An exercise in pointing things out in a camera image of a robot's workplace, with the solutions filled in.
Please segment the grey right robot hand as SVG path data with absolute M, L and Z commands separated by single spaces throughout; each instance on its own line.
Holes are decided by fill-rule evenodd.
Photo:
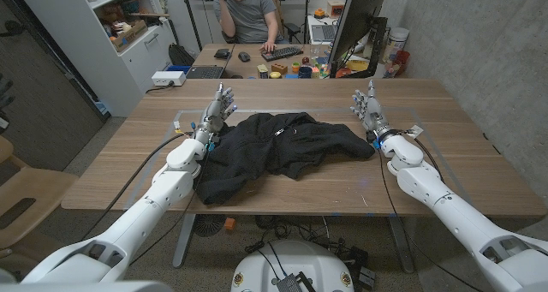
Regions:
M 376 98 L 374 81 L 369 80 L 367 91 L 355 90 L 352 95 L 354 105 L 350 109 L 358 116 L 368 134 L 373 133 L 378 142 L 384 141 L 394 131 L 383 114 L 381 104 Z

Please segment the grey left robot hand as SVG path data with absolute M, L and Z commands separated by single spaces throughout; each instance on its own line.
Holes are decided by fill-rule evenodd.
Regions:
M 201 114 L 194 133 L 197 141 L 205 145 L 214 134 L 220 132 L 226 119 L 237 110 L 237 106 L 233 104 L 233 97 L 232 88 L 224 88 L 223 83 L 220 82 L 213 99 Z

